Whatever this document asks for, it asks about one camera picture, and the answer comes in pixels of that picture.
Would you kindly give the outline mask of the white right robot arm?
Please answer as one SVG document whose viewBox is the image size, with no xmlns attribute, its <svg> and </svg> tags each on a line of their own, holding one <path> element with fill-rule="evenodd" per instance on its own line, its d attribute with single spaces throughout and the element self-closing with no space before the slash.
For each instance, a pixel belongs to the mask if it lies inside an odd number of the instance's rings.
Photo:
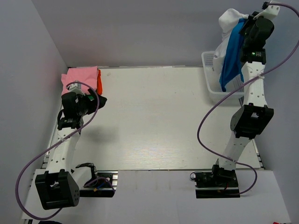
<svg viewBox="0 0 299 224">
<path fill-rule="evenodd" d="M 239 50 L 241 72 L 244 80 L 244 100 L 242 107 L 233 115 L 230 128 L 231 136 L 224 150 L 224 158 L 217 164 L 228 171 L 235 170 L 245 147 L 260 135 L 274 115 L 264 96 L 262 73 L 266 64 L 265 44 L 274 30 L 271 20 L 262 16 L 250 16 L 239 34 L 243 42 Z"/>
</svg>

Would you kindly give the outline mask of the white t-shirt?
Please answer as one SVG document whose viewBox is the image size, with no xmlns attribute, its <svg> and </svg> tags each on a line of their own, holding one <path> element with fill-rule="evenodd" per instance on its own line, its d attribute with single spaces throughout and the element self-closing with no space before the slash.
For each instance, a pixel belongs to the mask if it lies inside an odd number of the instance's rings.
<svg viewBox="0 0 299 224">
<path fill-rule="evenodd" d="M 216 48 L 213 57 L 214 71 L 219 75 L 221 74 L 224 59 L 226 56 L 226 50 L 228 41 L 233 28 L 238 24 L 240 19 L 247 19 L 248 14 L 242 14 L 233 8 L 226 10 L 218 19 L 219 25 L 222 29 L 222 42 Z"/>
</svg>

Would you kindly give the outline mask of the blue t-shirt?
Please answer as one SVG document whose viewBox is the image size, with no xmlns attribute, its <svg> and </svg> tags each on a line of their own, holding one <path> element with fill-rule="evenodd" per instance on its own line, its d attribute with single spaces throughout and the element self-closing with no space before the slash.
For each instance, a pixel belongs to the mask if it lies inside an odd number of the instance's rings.
<svg viewBox="0 0 299 224">
<path fill-rule="evenodd" d="M 239 19 L 237 25 L 232 29 L 228 40 L 226 55 L 219 79 L 223 92 L 227 91 L 226 85 L 236 76 L 240 75 L 241 81 L 244 81 L 240 62 L 240 50 L 244 42 L 244 37 L 239 34 L 239 32 L 243 28 L 245 21 L 246 19 Z"/>
</svg>

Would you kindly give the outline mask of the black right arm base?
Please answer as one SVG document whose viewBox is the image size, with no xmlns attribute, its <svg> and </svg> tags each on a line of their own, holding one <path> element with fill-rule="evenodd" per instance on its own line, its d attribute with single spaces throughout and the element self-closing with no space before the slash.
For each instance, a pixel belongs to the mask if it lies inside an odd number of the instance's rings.
<svg viewBox="0 0 299 224">
<path fill-rule="evenodd" d="M 234 170 L 225 170 L 213 165 L 212 171 L 195 171 L 190 174 L 195 182 L 197 199 L 239 198 L 239 185 Z"/>
</svg>

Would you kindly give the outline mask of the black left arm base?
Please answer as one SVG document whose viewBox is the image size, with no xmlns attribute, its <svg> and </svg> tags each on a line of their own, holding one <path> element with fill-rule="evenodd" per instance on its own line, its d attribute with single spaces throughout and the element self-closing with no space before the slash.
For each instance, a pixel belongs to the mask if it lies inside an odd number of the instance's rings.
<svg viewBox="0 0 299 224">
<path fill-rule="evenodd" d="M 118 171 L 98 170 L 93 163 L 82 163 L 72 170 L 80 197 L 112 198 L 116 192 Z"/>
</svg>

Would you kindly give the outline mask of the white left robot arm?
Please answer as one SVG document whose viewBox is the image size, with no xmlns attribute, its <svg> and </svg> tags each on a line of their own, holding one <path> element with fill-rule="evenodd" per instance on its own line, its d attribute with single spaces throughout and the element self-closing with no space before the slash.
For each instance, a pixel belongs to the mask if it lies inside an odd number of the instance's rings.
<svg viewBox="0 0 299 224">
<path fill-rule="evenodd" d="M 68 92 L 61 99 L 63 108 L 57 117 L 57 134 L 61 143 L 54 147 L 45 172 L 35 179 L 45 210 L 77 206 L 80 190 L 97 175 L 93 163 L 73 166 L 72 161 L 84 125 L 83 117 L 104 107 L 107 98 L 89 90 L 89 94 Z"/>
</svg>

